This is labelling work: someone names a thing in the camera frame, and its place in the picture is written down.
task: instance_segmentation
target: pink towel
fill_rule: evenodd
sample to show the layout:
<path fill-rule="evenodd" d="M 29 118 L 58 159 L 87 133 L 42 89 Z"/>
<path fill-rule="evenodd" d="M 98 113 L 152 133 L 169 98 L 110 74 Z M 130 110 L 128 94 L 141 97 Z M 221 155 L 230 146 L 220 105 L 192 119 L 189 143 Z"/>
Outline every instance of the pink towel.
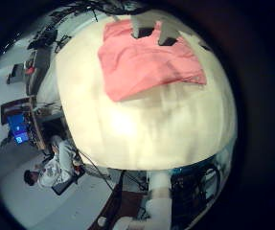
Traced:
<path fill-rule="evenodd" d="M 131 34 L 130 20 L 108 23 L 104 29 L 98 56 L 104 89 L 112 101 L 175 81 L 206 83 L 202 67 L 183 37 L 172 46 L 159 46 L 159 23 L 150 36 L 135 39 Z"/>

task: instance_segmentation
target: man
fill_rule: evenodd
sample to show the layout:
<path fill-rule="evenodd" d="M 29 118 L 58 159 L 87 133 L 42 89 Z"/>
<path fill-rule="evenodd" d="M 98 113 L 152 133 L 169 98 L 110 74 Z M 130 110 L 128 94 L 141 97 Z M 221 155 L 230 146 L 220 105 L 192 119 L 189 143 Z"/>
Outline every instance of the man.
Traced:
<path fill-rule="evenodd" d="M 62 140 L 59 136 L 51 139 L 54 157 L 46 165 L 35 165 L 38 172 L 25 171 L 24 181 L 33 186 L 35 182 L 39 187 L 53 187 L 69 180 L 74 174 L 74 165 L 81 164 L 75 159 L 76 151 L 69 140 Z"/>

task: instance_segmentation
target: table surface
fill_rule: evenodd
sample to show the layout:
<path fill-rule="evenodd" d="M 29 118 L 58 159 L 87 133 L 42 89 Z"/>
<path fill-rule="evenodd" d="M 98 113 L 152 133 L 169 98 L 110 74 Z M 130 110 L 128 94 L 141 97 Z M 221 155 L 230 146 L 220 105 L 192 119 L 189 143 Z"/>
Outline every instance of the table surface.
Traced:
<path fill-rule="evenodd" d="M 171 83 L 114 103 L 104 93 L 98 59 L 104 25 L 112 21 L 90 24 L 56 56 L 59 95 L 76 146 L 97 165 L 128 170 L 181 167 L 221 150 L 235 135 L 237 118 L 218 59 L 198 45 L 196 34 L 181 33 L 207 85 Z"/>

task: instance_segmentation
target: monitor screen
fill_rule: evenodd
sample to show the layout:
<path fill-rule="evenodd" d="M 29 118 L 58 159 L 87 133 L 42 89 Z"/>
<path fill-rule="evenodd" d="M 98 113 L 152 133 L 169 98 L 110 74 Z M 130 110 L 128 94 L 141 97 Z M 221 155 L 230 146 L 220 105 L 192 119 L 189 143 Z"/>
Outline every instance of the monitor screen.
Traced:
<path fill-rule="evenodd" d="M 28 141 L 29 135 L 27 131 L 27 125 L 24 122 L 23 114 L 9 116 L 7 119 L 15 142 L 17 144 L 21 144 Z"/>

